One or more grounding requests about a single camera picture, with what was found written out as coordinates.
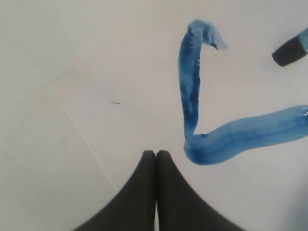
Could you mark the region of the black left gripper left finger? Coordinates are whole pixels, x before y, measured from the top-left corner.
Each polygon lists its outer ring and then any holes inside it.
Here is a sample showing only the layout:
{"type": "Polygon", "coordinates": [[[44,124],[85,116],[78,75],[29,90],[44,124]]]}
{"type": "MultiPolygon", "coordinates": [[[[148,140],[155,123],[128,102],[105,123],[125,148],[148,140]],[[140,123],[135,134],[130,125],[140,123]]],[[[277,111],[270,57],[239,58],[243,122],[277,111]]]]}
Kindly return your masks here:
{"type": "Polygon", "coordinates": [[[144,151],[134,172],[117,195],[78,231],[153,231],[156,156],[144,151]]]}

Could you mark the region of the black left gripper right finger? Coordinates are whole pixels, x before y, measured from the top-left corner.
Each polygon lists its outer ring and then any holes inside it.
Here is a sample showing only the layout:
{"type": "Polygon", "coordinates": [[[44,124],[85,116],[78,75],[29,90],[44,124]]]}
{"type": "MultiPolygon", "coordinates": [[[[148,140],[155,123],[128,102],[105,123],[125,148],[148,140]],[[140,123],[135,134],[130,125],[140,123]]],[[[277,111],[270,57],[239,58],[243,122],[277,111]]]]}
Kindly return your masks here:
{"type": "Polygon", "coordinates": [[[167,151],[156,155],[157,208],[161,231],[239,231],[188,184],[167,151]]]}

